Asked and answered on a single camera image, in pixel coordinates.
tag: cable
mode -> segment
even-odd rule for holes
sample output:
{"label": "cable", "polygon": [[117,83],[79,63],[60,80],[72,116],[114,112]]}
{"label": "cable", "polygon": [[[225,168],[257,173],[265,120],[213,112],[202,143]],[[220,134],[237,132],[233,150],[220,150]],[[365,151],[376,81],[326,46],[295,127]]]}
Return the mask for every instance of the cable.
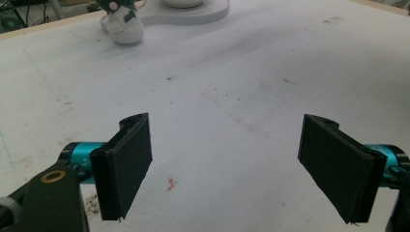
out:
{"label": "cable", "polygon": [[45,10],[47,9],[47,4],[43,1],[44,9],[43,9],[43,23],[48,23],[49,18],[48,15],[45,14]]}
{"label": "cable", "polygon": [[26,25],[28,25],[28,13],[30,12],[30,0],[27,0]]}

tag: black gripper pad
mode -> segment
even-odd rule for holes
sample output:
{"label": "black gripper pad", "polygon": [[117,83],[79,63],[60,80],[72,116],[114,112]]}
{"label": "black gripper pad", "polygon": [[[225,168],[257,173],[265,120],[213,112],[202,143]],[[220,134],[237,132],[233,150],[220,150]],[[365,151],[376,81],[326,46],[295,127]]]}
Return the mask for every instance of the black gripper pad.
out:
{"label": "black gripper pad", "polygon": [[151,164],[148,113],[120,122],[120,130],[90,155],[103,220],[125,218]]}
{"label": "black gripper pad", "polygon": [[299,161],[346,223],[368,222],[387,158],[338,129],[305,115]]}

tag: small orange object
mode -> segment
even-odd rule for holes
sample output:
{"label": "small orange object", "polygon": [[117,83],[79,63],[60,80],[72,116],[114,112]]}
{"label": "small orange object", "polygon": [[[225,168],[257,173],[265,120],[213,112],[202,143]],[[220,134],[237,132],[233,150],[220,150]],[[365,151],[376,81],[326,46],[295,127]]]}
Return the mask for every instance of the small orange object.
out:
{"label": "small orange object", "polygon": [[178,182],[175,182],[175,181],[174,181],[174,178],[172,178],[172,176],[169,175],[169,177],[168,177],[168,183],[170,184],[170,187],[168,188],[167,191],[172,191],[172,190],[177,186],[177,183],[178,183]]}

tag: white cylindrical object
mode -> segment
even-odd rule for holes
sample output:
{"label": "white cylindrical object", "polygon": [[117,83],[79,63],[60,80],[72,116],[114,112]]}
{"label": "white cylindrical object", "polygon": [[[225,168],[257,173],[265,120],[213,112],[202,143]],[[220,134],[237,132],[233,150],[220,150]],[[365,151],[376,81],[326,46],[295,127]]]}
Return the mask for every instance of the white cylindrical object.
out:
{"label": "white cylindrical object", "polygon": [[173,8],[192,8],[202,4],[203,0],[162,0]]}

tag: dirty white surface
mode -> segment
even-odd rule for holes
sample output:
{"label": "dirty white surface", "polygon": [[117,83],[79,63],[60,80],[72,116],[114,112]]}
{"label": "dirty white surface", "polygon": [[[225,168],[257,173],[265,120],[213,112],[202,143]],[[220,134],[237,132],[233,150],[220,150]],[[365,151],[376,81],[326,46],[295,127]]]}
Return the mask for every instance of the dirty white surface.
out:
{"label": "dirty white surface", "polygon": [[137,46],[98,18],[1,41],[0,195],[149,112],[147,177],[123,222],[90,215],[92,231],[384,231],[396,191],[346,225],[297,155],[305,113],[410,153],[409,25],[342,0],[235,0],[221,21],[151,26]]}

